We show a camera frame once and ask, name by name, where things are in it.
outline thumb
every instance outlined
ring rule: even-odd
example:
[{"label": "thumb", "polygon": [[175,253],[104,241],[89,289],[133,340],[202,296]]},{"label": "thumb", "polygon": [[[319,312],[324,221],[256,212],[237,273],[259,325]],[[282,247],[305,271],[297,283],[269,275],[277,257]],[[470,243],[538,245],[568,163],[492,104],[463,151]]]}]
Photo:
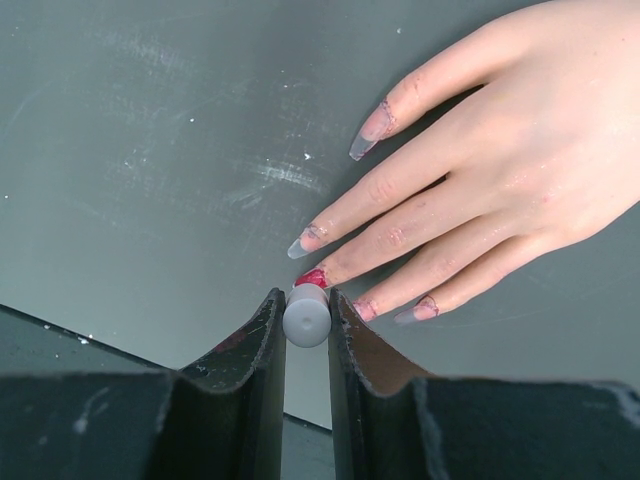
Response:
[{"label": "thumb", "polygon": [[520,57],[506,17],[486,24],[403,78],[362,125],[349,155],[360,160],[380,140],[401,132],[445,100],[491,80]]}]

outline finger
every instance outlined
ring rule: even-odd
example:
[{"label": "finger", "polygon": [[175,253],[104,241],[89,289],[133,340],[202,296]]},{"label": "finger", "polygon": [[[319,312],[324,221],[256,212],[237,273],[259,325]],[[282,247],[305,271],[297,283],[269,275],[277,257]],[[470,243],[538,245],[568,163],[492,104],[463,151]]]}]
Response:
[{"label": "finger", "polygon": [[495,20],[403,78],[364,122],[349,155],[361,159],[380,140],[404,130],[445,100],[487,83],[515,61],[524,40],[509,25]]},{"label": "finger", "polygon": [[514,221],[476,217],[424,246],[406,265],[354,302],[365,321],[418,298],[509,238]]},{"label": "finger", "polygon": [[396,322],[407,325],[450,312],[551,250],[543,237],[512,237],[429,292],[414,308],[400,313]]},{"label": "finger", "polygon": [[456,109],[449,112],[323,210],[289,248],[289,257],[303,257],[339,240],[444,177],[472,155],[471,142],[453,138],[456,130],[450,123],[456,115]]},{"label": "finger", "polygon": [[486,202],[468,201],[472,188],[469,177],[455,177],[416,195],[326,257],[296,284],[316,283],[313,279],[321,274],[325,286],[339,285],[468,222],[486,210]]}]

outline skin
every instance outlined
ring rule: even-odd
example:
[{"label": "skin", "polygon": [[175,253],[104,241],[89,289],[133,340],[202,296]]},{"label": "skin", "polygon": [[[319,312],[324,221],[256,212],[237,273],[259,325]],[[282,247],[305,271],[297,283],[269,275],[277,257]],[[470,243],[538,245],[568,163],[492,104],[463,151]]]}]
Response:
[{"label": "skin", "polygon": [[339,285],[417,250],[355,305],[369,321],[418,299],[396,321],[427,320],[640,200],[640,2],[556,0],[487,24],[393,88],[351,156],[476,86],[313,219],[292,258],[379,217],[298,283]]}]

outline pinky finger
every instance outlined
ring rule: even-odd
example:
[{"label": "pinky finger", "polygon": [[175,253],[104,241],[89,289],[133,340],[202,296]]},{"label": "pinky finger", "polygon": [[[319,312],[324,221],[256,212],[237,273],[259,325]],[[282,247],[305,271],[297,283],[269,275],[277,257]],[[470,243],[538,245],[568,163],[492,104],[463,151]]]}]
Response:
[{"label": "pinky finger", "polygon": [[551,250],[550,242],[543,236],[505,240],[456,276],[434,288],[415,307],[398,314],[395,321],[400,325],[408,325],[455,310]]}]

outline black plastic part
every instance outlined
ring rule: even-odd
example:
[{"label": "black plastic part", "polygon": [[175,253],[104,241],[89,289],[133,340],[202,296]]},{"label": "black plastic part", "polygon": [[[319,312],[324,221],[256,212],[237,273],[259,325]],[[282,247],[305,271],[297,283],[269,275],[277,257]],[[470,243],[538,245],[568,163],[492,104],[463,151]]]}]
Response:
[{"label": "black plastic part", "polygon": [[284,308],[183,372],[0,377],[0,479],[279,479]]},{"label": "black plastic part", "polygon": [[617,383],[438,378],[331,292],[339,480],[638,479],[640,398]]}]

